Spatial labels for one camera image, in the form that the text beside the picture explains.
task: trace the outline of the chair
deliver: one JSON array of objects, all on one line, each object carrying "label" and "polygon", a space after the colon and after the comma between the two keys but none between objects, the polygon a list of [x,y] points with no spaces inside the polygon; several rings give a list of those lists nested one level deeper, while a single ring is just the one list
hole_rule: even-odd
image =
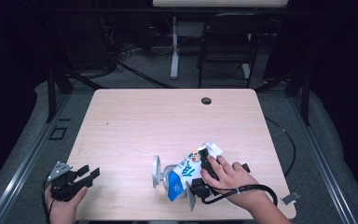
[{"label": "chair", "polygon": [[267,18],[259,14],[219,13],[209,18],[202,29],[197,65],[200,70],[199,88],[203,63],[238,63],[237,69],[243,63],[250,64],[250,74],[246,78],[246,88],[249,88],[258,42],[267,28]]}]

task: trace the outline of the dark background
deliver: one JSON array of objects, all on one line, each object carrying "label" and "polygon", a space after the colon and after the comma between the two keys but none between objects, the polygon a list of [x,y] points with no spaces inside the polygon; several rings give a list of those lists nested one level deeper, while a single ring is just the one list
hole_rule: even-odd
[{"label": "dark background", "polygon": [[[126,2],[132,7],[150,7],[151,1]],[[87,1],[83,3],[83,7],[94,6]],[[85,23],[74,28],[82,27],[86,34],[92,35],[93,42],[84,45],[80,36],[68,39],[64,34],[70,27],[68,24],[51,26],[54,20],[64,18],[53,18],[53,23],[45,23],[41,15],[22,10],[27,4],[0,0],[0,168],[30,118],[36,100],[34,87],[47,80],[55,60],[74,68],[105,69],[112,65],[109,53],[112,46],[106,44],[106,36],[98,32],[95,17],[85,18]],[[41,1],[40,5],[45,6],[46,2]],[[345,162],[358,181],[358,1],[339,4],[338,1],[292,0],[288,10],[327,10],[330,16],[323,21],[284,21],[265,77],[278,77],[307,65],[311,90],[324,102],[334,121]],[[115,41],[124,35],[148,47],[146,25],[153,18],[127,17],[114,18],[114,21],[121,31]]]}]

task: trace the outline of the table top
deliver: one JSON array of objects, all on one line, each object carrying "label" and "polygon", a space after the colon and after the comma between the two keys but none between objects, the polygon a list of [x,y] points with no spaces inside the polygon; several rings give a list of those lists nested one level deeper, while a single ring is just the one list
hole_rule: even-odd
[{"label": "table top", "polygon": [[153,0],[154,7],[286,7],[287,0]]},{"label": "table top", "polygon": [[[201,99],[211,99],[209,105]],[[192,212],[187,198],[171,202],[160,183],[153,188],[153,158],[161,169],[177,164],[212,140],[229,162],[248,163],[260,184],[278,198],[289,194],[257,96],[245,89],[98,90],[73,146],[68,164],[100,167],[78,220],[219,220],[251,219],[224,199]],[[289,218],[292,204],[279,203]]]}]

